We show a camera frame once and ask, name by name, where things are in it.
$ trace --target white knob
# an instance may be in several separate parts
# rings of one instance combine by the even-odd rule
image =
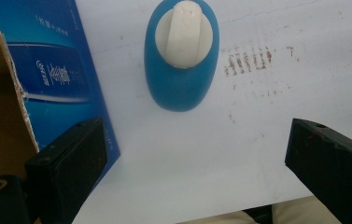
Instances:
[[[162,16],[155,41],[165,61],[177,68],[190,68],[208,54],[213,31],[199,5],[185,0]]]

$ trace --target blue object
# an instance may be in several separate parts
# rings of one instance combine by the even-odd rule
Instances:
[[[216,71],[219,49],[219,31],[216,16],[202,0],[194,0],[210,21],[213,43],[207,56],[188,69],[175,68],[167,63],[155,42],[156,27],[162,16],[181,0],[164,0],[152,13],[145,43],[145,67],[149,91],[155,102],[171,111],[188,111],[197,106],[207,94]]]

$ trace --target white paper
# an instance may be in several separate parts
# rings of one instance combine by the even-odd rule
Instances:
[[[206,1],[220,53],[189,112],[149,94],[158,0],[77,1],[121,157],[75,223],[177,223],[308,196],[285,166],[293,118],[352,139],[352,1]]]

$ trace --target white surface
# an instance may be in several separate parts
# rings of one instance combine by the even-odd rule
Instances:
[[[289,128],[310,119],[352,138],[352,1],[207,0],[218,66],[186,113],[159,108],[145,80],[160,2],[77,0],[122,155],[75,223],[176,223],[310,195],[284,165]]]

